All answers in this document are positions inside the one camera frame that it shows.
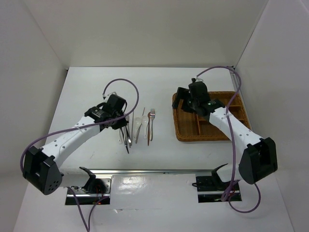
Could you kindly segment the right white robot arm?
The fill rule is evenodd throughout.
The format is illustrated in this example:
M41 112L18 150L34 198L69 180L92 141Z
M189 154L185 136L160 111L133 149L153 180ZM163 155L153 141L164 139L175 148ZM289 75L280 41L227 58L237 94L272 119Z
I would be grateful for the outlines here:
M239 163L224 164L212 171L211 185L222 189L231 180L255 184L278 169L276 144L271 138L262 138L239 121L219 99L213 99L202 82L179 87L172 103L174 111L196 114L219 129L241 154Z

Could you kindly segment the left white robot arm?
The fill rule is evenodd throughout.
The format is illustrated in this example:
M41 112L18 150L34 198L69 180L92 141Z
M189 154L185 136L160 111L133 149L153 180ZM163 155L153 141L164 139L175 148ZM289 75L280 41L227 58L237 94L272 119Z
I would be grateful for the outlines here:
M62 182L59 168L75 150L105 128L117 130L127 125L125 118L116 120L124 115L125 106L125 99L109 94L107 100L89 108L73 130L41 148L31 146L25 154L23 177L44 195L53 193Z

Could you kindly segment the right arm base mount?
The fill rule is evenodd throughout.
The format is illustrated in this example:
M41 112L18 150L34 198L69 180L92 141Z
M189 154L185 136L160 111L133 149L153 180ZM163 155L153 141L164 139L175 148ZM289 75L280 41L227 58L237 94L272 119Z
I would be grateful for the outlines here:
M217 181L212 176L197 176L192 186L197 189L199 203L219 203L229 184L230 182Z

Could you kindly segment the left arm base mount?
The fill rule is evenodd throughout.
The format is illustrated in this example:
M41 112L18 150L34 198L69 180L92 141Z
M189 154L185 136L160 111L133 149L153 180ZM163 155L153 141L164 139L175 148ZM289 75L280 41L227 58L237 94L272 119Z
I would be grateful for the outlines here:
M80 205L109 205L111 202L112 178L93 178L90 177L87 182L80 186L71 186L67 190L65 205L77 205L74 194Z

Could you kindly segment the silver knife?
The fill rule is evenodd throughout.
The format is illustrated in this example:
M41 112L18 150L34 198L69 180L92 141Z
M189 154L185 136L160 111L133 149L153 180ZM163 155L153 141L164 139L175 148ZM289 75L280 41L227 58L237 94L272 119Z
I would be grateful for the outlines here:
M126 136L127 136L127 142L129 147L132 146L132 140L131 140L131 136L130 136L130 118L129 116L126 117L127 120L127 126L126 126Z

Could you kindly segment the white ceramic spoon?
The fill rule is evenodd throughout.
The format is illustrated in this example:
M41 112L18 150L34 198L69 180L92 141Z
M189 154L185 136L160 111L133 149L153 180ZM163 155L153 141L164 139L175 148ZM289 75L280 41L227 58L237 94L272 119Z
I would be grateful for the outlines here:
M143 138L147 139L147 134L148 134L148 116L144 115L141 118L141 124L143 128Z
M122 132L121 130L119 130L119 144L122 144L123 143L123 136L122 136Z
M134 127L133 128L133 138L136 139L138 131L141 127L141 118L140 117L134 118L134 126L133 127Z

